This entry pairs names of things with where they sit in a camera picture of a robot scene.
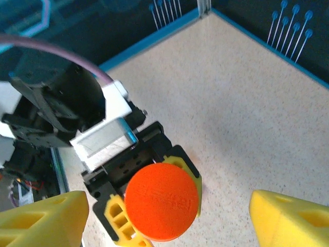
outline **purple cable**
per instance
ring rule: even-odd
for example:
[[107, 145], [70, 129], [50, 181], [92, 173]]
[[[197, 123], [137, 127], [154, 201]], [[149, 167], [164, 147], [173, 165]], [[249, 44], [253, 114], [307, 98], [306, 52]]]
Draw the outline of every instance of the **purple cable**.
[[84, 57], [72, 51], [65, 50], [57, 45], [53, 45], [41, 40], [11, 34], [0, 34], [0, 44], [11, 44], [13, 46], [42, 50], [57, 55], [71, 62], [74, 62], [80, 65], [81, 67], [84, 67], [86, 70], [93, 73], [99, 79], [103, 80], [106, 84], [113, 83], [113, 79], [107, 73], [102, 71], [98, 66], [89, 62]]

